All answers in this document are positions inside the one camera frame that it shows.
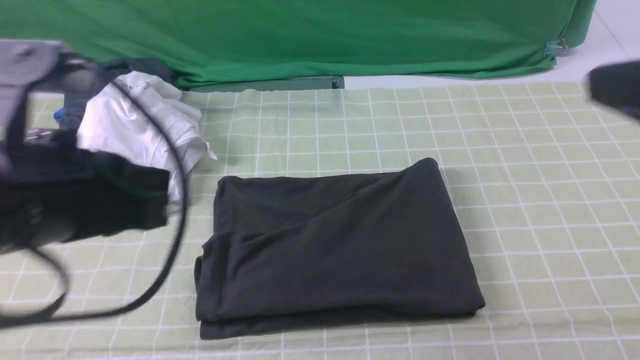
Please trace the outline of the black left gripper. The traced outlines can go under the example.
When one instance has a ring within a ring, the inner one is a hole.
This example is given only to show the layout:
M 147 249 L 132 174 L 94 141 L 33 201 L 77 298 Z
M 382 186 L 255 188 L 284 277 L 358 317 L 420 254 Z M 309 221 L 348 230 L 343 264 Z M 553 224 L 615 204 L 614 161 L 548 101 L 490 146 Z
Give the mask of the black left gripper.
M 170 173 L 109 152 L 1 146 L 1 249 L 18 251 L 167 224 Z

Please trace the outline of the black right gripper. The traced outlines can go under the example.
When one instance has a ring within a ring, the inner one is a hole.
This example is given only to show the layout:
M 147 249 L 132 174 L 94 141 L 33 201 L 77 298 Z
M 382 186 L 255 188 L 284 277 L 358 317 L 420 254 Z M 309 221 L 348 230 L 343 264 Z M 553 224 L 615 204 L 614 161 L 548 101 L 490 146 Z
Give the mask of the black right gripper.
M 590 100 L 640 120 L 640 62 L 602 64 L 586 77 Z

